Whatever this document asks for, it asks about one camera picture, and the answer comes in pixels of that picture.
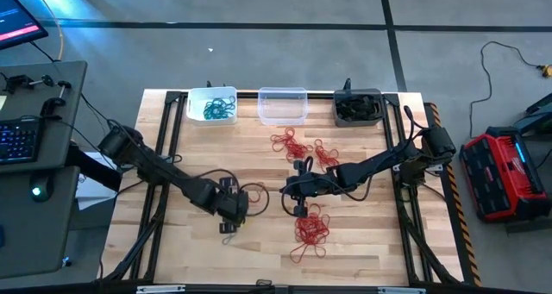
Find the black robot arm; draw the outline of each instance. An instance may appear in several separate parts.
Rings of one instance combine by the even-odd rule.
[[[225,223],[239,227],[245,222],[249,205],[245,191],[232,192],[211,179],[188,175],[147,147],[138,131],[111,125],[111,131],[98,147],[116,165],[135,166],[138,177],[149,184],[169,182],[176,185],[191,203],[211,215],[218,213]]]
[[[414,139],[422,136],[422,148],[416,148]],[[312,157],[296,161],[297,176],[287,178],[280,190],[282,196],[290,195],[298,205],[293,215],[307,216],[305,199],[321,195],[340,195],[356,190],[359,185],[378,172],[398,166],[399,180],[403,185],[419,185],[424,181],[425,169],[449,163],[456,149],[445,128],[423,128],[409,140],[391,150],[379,153],[361,163],[346,163],[326,169],[326,173],[311,172]]]

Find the keyboard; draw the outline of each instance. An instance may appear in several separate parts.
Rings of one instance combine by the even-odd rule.
[[[0,165],[36,161],[43,124],[38,117],[0,121]]]

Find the concrete floor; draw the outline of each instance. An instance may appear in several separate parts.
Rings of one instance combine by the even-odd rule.
[[[125,22],[384,23],[380,0],[47,0],[60,18]],[[39,0],[22,0],[49,19]],[[550,26],[552,0],[390,0],[393,20],[403,25]],[[50,54],[59,49],[55,28],[37,41]],[[335,90],[347,77],[354,88],[396,91],[386,31],[66,28],[64,60],[89,63],[85,95],[105,115],[134,125],[145,88],[199,87],[210,80],[241,89],[303,86]],[[502,41],[521,49],[529,62],[552,62],[547,33],[397,32],[408,91],[437,104],[459,147],[468,138],[468,104],[487,95],[480,48]],[[0,65],[47,60],[30,45],[0,52]],[[474,133],[509,125],[547,95],[552,80],[540,77],[502,47],[486,50],[493,98],[474,108]],[[76,124],[92,142],[102,138],[95,117],[81,106]],[[548,151],[531,149],[536,162]],[[552,231],[507,236],[503,225],[475,216],[457,160],[461,200],[485,286],[550,292]],[[552,166],[544,166],[545,172]],[[75,265],[42,276],[0,280],[0,288],[85,282],[95,278],[110,203],[86,211],[103,216],[98,226],[70,233]]]

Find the wooden table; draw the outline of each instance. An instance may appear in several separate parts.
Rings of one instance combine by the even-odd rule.
[[[135,127],[150,147],[155,145],[165,95],[166,90],[144,91]],[[411,107],[420,124],[427,125],[419,93],[400,93],[399,99],[401,105]],[[174,113],[173,110],[169,125],[173,125]],[[410,123],[404,119],[408,134]],[[395,124],[392,114],[391,124]],[[295,129],[299,142],[313,144],[315,139],[322,139],[326,148],[339,150],[341,163],[360,162],[386,149],[382,123],[365,128],[336,128],[329,100],[310,100],[305,124]],[[171,132],[169,126],[165,151]],[[284,127],[260,123],[256,99],[238,100],[238,123],[234,126],[201,128],[183,119],[177,152],[183,161],[178,167],[192,175],[225,168],[234,172],[242,185],[263,182],[270,191],[271,202],[266,213],[248,218],[237,236],[225,246],[221,243],[225,236],[218,233],[220,216],[207,215],[192,206],[173,187],[161,238],[156,283],[251,285],[263,278],[287,285],[408,284],[388,171],[374,176],[370,195],[364,202],[357,203],[343,195],[309,199],[309,203],[320,204],[323,213],[331,217],[325,244],[327,255],[319,259],[309,248],[299,264],[292,262],[290,251],[300,244],[295,241],[295,219],[282,210],[278,189],[296,171],[285,159],[285,152],[272,150],[269,140],[271,134],[283,133]],[[221,176],[213,174],[210,178],[218,180]],[[426,179],[427,185],[442,191],[439,178],[426,175]],[[135,173],[127,173],[122,187],[136,181]],[[103,252],[106,274],[115,268],[136,239],[145,190],[145,185],[137,186],[117,199]],[[364,190],[359,187],[352,195],[360,197]],[[264,200],[251,203],[250,211],[259,209]],[[428,244],[451,274],[462,280],[446,203],[423,187],[419,187],[418,201]],[[295,202],[286,200],[286,204],[291,209]],[[417,274],[421,276],[419,252],[414,242],[412,246]],[[142,257],[142,273],[147,255],[144,252]]]

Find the plastic container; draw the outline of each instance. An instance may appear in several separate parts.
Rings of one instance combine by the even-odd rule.
[[[301,87],[262,87],[257,113],[264,125],[303,125],[309,113],[307,90]]]
[[[225,119],[205,120],[205,105],[215,98],[221,98],[226,103],[231,103],[231,98],[235,99],[235,108],[230,111],[231,116]],[[198,126],[222,126],[232,125],[238,121],[237,91],[234,87],[208,87],[194,88],[188,92],[186,101],[186,117]]]
[[[366,126],[374,126],[377,124],[382,118],[383,118],[383,109],[381,108],[381,91],[377,89],[362,89],[362,90],[351,90],[350,85],[350,79],[347,80],[345,83],[345,87],[343,87],[342,91],[334,91],[334,102],[333,102],[333,113],[334,113],[334,121],[336,123],[337,127],[366,127]],[[376,110],[375,113],[371,114],[369,118],[365,120],[353,120],[353,121],[346,121],[344,119],[341,119],[339,115],[337,114],[337,107],[336,103],[347,100],[348,98],[358,98],[358,97],[364,97],[368,96],[370,99],[375,100],[374,108]]]

